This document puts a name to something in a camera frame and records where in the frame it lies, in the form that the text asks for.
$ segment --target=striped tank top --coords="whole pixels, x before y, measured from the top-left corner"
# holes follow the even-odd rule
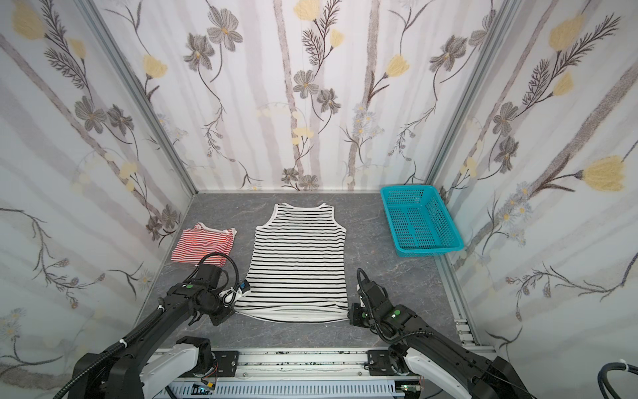
[[[276,204],[270,220],[255,229],[250,291],[235,311],[274,322],[346,320],[345,240],[334,207]]]

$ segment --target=blue basket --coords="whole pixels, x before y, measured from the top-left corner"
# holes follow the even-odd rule
[[[461,235],[436,188],[383,187],[381,198],[400,257],[439,256],[463,249]]]

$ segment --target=teal plastic basket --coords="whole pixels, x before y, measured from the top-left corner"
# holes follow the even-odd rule
[[[463,249],[461,235],[436,188],[383,187],[381,198],[400,257],[439,256]]]

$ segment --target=red and white striped shirt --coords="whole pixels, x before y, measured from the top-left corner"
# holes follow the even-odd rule
[[[196,264],[211,252],[222,252],[228,255],[233,248],[236,233],[235,229],[215,230],[206,227],[203,223],[197,223],[192,229],[184,229],[170,260]],[[212,256],[204,263],[221,267],[226,263],[226,259]]]

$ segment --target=garment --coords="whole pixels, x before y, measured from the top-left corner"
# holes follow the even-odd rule
[[[255,229],[246,277],[251,288],[235,310],[276,322],[347,319],[345,240],[334,207],[276,204],[270,220]]]
[[[170,260],[178,263],[198,263],[201,258],[211,252],[222,252],[228,255],[233,248],[235,229],[215,230],[197,223],[192,229],[184,229]],[[224,266],[226,258],[212,256],[205,264]]]

